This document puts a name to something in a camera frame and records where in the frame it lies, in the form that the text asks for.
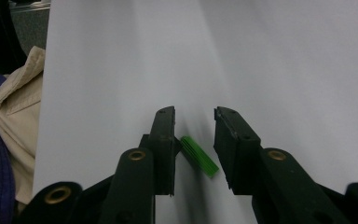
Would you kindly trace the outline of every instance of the brass screw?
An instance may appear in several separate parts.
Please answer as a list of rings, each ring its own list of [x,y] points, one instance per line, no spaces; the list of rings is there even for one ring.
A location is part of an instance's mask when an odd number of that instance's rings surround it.
[[[143,151],[137,150],[130,153],[129,158],[132,161],[140,161],[142,160],[146,154]]]
[[[71,189],[68,188],[67,186],[57,187],[46,195],[45,203],[48,204],[61,203],[65,201],[71,195],[71,193],[72,193]]]
[[[286,160],[286,155],[284,155],[283,153],[281,153],[280,151],[276,151],[276,150],[272,150],[268,152],[268,155],[276,160],[276,161],[284,161]]]

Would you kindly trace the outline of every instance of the beige cloth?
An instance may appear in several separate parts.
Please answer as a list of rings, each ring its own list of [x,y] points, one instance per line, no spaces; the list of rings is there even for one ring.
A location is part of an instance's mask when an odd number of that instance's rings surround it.
[[[25,65],[0,87],[0,135],[10,151],[16,200],[32,199],[45,51],[33,47]]]

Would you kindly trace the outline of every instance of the green block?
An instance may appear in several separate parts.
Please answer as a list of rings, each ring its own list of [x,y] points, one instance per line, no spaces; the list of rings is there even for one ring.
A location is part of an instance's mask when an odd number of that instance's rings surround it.
[[[180,140],[183,151],[188,155],[199,168],[210,178],[216,174],[219,167],[202,150],[202,148],[189,136],[183,136]]]

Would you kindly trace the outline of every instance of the white surface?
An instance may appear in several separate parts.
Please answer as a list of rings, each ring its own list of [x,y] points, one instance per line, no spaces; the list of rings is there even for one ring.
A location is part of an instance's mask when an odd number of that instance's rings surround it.
[[[169,105],[176,136],[216,162],[221,105],[263,147],[344,192],[358,181],[358,1],[53,2],[34,194],[113,174]],[[211,180],[176,161],[175,196],[158,197],[157,223],[255,223],[250,197],[232,195],[223,171]]]

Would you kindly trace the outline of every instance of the khaki fabric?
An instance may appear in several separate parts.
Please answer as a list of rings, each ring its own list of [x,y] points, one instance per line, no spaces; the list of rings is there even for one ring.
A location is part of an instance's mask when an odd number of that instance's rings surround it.
[[[0,135],[10,151],[16,200],[32,199],[45,51],[33,47],[25,65],[0,87]]]

